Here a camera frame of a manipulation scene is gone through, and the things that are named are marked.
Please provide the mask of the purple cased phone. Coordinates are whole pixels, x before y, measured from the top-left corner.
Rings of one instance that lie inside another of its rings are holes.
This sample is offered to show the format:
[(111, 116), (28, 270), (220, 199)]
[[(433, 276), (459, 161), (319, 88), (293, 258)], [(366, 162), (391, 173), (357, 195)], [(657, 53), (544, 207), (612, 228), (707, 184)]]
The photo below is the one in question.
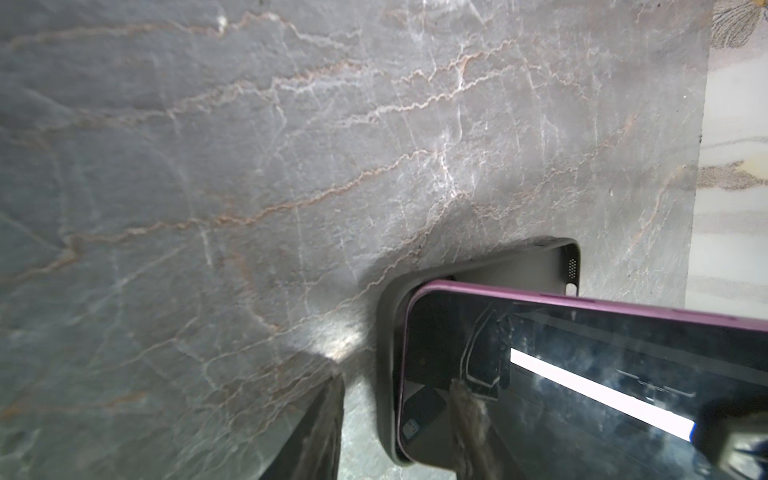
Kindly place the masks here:
[(504, 479), (731, 479), (701, 408), (767, 397), (762, 320), (438, 280), (408, 303), (396, 445), (452, 469), (448, 395), (486, 406)]

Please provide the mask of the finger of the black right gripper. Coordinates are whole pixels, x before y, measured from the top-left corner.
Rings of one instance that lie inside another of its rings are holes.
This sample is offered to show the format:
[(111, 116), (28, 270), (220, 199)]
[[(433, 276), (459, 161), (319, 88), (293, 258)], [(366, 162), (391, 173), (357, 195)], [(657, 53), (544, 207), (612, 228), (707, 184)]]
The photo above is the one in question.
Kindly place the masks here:
[(690, 440), (731, 479), (767, 478), (767, 397), (718, 399), (697, 414)]

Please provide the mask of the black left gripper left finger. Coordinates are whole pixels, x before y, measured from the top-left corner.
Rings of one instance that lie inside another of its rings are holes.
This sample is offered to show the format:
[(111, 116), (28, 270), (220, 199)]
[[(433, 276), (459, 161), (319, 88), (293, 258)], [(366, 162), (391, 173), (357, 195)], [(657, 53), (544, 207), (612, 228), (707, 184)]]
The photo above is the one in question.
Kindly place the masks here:
[(345, 385), (329, 377), (261, 479), (335, 480), (344, 420)]

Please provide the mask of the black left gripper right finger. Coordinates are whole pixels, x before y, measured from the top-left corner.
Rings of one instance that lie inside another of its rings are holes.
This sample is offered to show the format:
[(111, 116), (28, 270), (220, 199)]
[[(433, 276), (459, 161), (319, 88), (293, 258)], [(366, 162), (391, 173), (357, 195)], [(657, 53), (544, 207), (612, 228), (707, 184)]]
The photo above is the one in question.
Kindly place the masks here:
[(504, 479), (504, 466), (488, 440), (490, 418), (485, 403), (459, 379), (448, 395), (452, 469), (457, 479)]

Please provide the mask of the black phone case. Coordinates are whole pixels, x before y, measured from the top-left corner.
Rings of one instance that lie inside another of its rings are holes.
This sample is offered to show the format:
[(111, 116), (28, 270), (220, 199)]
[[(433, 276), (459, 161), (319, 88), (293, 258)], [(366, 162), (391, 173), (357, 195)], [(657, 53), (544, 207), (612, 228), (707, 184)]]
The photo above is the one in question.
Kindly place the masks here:
[(563, 295), (580, 283), (581, 251), (570, 238), (539, 237), (474, 259), (410, 271), (385, 283), (376, 308), (377, 431), (384, 451), (410, 466), (396, 445), (396, 398), (401, 386), (405, 310), (414, 292), (435, 280)]

